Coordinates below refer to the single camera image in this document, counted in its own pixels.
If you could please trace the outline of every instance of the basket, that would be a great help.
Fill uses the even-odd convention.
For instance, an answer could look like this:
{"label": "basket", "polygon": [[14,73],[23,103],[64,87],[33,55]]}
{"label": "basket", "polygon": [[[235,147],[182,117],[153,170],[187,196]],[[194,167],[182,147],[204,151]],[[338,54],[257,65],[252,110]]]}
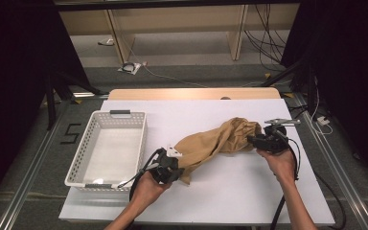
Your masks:
{"label": "basket", "polygon": [[85,191],[117,191],[128,196],[139,171],[147,136],[146,114],[94,111],[70,166],[65,185]]}

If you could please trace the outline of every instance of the black curtain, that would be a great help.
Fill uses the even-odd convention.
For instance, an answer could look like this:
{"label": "black curtain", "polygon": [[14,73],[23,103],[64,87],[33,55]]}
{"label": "black curtain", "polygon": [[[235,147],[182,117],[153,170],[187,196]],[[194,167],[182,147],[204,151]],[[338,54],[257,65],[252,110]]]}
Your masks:
{"label": "black curtain", "polygon": [[[58,12],[27,6],[0,0],[0,182],[34,124],[44,79],[59,71],[89,84]],[[69,93],[66,80],[55,82]]]}

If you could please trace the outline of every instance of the crumpled fabric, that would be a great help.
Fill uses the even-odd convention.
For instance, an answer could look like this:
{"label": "crumpled fabric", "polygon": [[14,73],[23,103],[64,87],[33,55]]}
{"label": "crumpled fabric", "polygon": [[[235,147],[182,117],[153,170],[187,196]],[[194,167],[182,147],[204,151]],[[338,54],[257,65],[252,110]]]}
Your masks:
{"label": "crumpled fabric", "polygon": [[183,138],[174,148],[183,154],[178,158],[178,167],[184,168],[180,180],[190,184],[190,174],[200,165],[209,161],[218,152],[233,153],[240,150],[253,150],[246,136],[262,133],[257,122],[248,122],[244,118],[232,118],[220,127],[199,132]]}

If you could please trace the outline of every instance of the white wire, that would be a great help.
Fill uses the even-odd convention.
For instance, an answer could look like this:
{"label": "white wire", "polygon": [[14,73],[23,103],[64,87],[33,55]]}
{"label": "white wire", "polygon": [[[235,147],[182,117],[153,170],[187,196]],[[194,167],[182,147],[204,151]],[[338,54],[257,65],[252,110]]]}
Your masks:
{"label": "white wire", "polygon": [[311,117],[310,117],[310,126],[312,127],[312,129],[316,132],[316,133],[319,133],[319,134],[322,134],[322,135],[329,135],[331,133],[333,133],[333,128],[330,126],[330,125],[325,125],[327,126],[331,131],[330,132],[323,132],[321,130],[321,127],[319,126],[318,122],[316,123],[316,126],[318,127],[319,131],[313,127],[313,124],[312,124],[312,118],[314,118],[315,116],[315,113],[316,111],[318,110],[318,106],[319,106],[319,90],[318,90],[318,85],[317,85],[317,79],[315,78],[315,88],[316,88],[316,98],[317,98],[317,102],[316,102],[316,107],[315,107],[315,110],[313,111]]}
{"label": "white wire", "polygon": [[[140,63],[142,63],[142,60],[139,59],[135,53],[133,52],[133,50],[130,48],[130,46],[127,44],[127,41],[125,40],[124,36],[121,34],[121,37],[122,37],[122,40],[124,41],[125,45],[127,46],[127,48],[130,50],[130,52],[133,54],[133,56],[136,58],[136,60]],[[146,65],[142,65],[151,75],[155,76],[155,77],[158,77],[158,78],[163,78],[163,79],[169,79],[169,80],[174,80],[174,81],[179,81],[179,82],[182,82],[182,83],[186,83],[186,84],[192,84],[192,85],[196,85],[196,86],[200,86],[200,87],[203,87],[203,88],[210,88],[209,86],[206,86],[206,85],[203,85],[203,84],[199,84],[199,83],[194,83],[194,82],[189,82],[189,81],[184,81],[184,80],[179,80],[177,78],[174,78],[174,77],[170,77],[170,76],[164,76],[164,75],[158,75],[158,74],[154,74],[153,72],[151,72],[150,69],[148,69],[148,67]],[[278,84],[284,84],[284,83],[287,83],[287,82],[290,82],[291,80],[288,80],[286,82],[283,82],[283,83],[278,83]],[[241,86],[233,86],[233,87],[246,87],[247,85],[250,85],[250,84],[261,84],[262,82],[250,82],[250,83],[247,83],[247,84],[244,84],[244,85],[241,85]]]}

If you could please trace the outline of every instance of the white table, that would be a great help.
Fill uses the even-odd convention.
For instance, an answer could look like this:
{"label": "white table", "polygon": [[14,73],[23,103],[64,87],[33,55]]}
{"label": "white table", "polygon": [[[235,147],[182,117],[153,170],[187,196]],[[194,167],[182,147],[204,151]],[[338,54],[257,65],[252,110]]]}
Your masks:
{"label": "white table", "polygon": [[[219,127],[233,117],[259,122],[262,127],[267,126],[264,121],[269,119],[291,119],[282,99],[105,101],[102,110],[111,109],[147,113],[148,140],[144,161],[160,147],[174,146],[190,134]],[[297,187],[313,221],[318,225],[334,224],[295,127],[287,127],[287,136],[296,141],[301,150]],[[266,225],[272,222],[281,197],[276,177],[254,150],[232,155],[220,153],[192,173],[190,186],[174,182],[136,222]],[[111,195],[71,188],[59,218],[113,220],[123,209],[124,204],[112,201]],[[278,223],[289,223],[286,206]]]}

